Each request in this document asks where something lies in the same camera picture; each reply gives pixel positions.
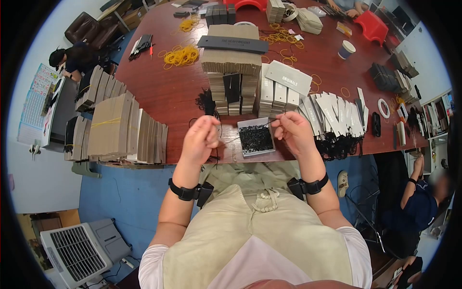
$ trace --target white slipper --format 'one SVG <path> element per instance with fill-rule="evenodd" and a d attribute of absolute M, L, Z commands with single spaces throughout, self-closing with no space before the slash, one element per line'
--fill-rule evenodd
<path fill-rule="evenodd" d="M 348 185 L 348 173 L 346 171 L 341 171 L 337 177 L 337 195 L 339 197 L 344 197 L 345 193 L 349 187 Z"/>

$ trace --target dark blue shirt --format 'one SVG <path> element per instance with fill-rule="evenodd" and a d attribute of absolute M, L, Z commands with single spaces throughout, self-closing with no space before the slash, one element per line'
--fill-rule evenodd
<path fill-rule="evenodd" d="M 420 232 L 428 228 L 434 220 L 438 204 L 432 195 L 432 187 L 424 180 L 418 180 L 414 194 L 408 199 L 404 209 L 401 209 L 401 199 L 407 182 L 402 186 L 399 198 L 392 209 L 382 215 L 385 227 L 397 231 Z"/>
<path fill-rule="evenodd" d="M 90 51 L 86 43 L 83 41 L 77 41 L 76 43 L 74 43 L 72 47 L 83 48 L 83 49 L 87 49 L 88 51 Z M 81 59 L 73 59 L 73 58 L 69 59 L 68 58 L 66 60 L 66 70 L 68 72 L 74 72 L 78 70 L 80 73 L 87 73 L 93 68 L 95 68 L 97 64 L 98 64 L 98 56 L 93 53 L 93 61 L 90 61 L 87 63 L 83 62 Z"/>

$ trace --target beige apron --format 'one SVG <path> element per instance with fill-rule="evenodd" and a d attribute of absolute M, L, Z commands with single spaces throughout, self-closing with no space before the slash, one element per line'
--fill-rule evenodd
<path fill-rule="evenodd" d="M 206 178 L 216 190 L 165 253 L 164 288 L 207 288 L 252 235 L 312 280 L 351 285 L 343 235 L 322 225 L 306 202 L 286 190 L 287 181 L 299 177 L 297 168 L 296 162 L 208 166 L 201 181 Z"/>

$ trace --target air cooler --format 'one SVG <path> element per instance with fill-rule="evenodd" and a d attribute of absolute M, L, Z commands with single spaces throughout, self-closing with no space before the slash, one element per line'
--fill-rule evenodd
<path fill-rule="evenodd" d="M 43 248 L 69 289 L 74 289 L 130 253 L 111 219 L 40 232 Z"/>

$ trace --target white plastic bag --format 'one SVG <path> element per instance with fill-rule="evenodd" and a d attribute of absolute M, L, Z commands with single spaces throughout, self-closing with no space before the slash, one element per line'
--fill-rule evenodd
<path fill-rule="evenodd" d="M 319 8 L 318 6 L 311 6 L 311 7 L 308 7 L 307 9 L 308 9 L 308 11 L 313 12 L 317 17 L 326 16 L 326 13 L 321 8 Z"/>

